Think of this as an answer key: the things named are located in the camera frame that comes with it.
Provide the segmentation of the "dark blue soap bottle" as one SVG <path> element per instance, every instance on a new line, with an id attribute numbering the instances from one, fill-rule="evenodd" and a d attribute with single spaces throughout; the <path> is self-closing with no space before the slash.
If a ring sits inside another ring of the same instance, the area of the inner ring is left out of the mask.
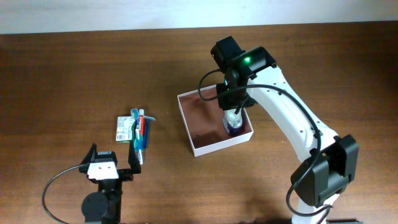
<path id="1" fill-rule="evenodd" d="M 223 126 L 230 136 L 237 136 L 243 126 L 242 114 L 235 109 L 225 110 L 223 116 Z"/>

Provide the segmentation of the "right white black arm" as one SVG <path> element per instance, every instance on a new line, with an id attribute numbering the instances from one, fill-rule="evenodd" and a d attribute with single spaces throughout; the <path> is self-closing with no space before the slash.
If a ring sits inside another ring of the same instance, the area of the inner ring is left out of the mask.
<path id="1" fill-rule="evenodd" d="M 326 223 L 336 199 L 354 181 L 359 146 L 339 136 L 294 92 L 264 47 L 245 51 L 231 37 L 217 41 L 211 56 L 223 73 L 214 99 L 229 134 L 243 125 L 243 109 L 262 106 L 291 143 L 300 161 L 291 175 L 286 203 L 292 223 Z"/>

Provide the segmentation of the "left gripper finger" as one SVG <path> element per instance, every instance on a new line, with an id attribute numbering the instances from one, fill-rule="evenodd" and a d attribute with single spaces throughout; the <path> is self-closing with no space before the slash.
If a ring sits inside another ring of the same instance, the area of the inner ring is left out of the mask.
<path id="1" fill-rule="evenodd" d="M 92 161 L 95 160 L 96 157 L 96 148 L 97 145 L 95 143 L 93 143 L 90 147 L 90 150 L 88 151 L 88 153 L 86 154 L 86 156 L 83 158 L 81 164 L 89 164 Z"/>
<path id="2" fill-rule="evenodd" d="M 141 165 L 137 155 L 135 153 L 134 143 L 129 143 L 129 154 L 128 154 L 128 164 L 130 165 L 131 172 L 133 174 L 140 174 L 141 173 Z"/>

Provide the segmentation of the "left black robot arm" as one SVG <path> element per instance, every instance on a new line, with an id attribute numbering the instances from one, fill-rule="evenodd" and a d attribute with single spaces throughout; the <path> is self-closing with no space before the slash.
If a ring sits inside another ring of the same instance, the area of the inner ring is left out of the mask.
<path id="1" fill-rule="evenodd" d="M 93 144 L 81 162 L 79 171 L 98 186 L 96 192 L 85 197 L 81 212 L 85 223 L 120 223 L 123 183 L 141 173 L 141 165 L 135 153 L 134 143 L 129 143 L 128 169 L 118 169 L 118 160 L 113 151 L 98 152 Z"/>

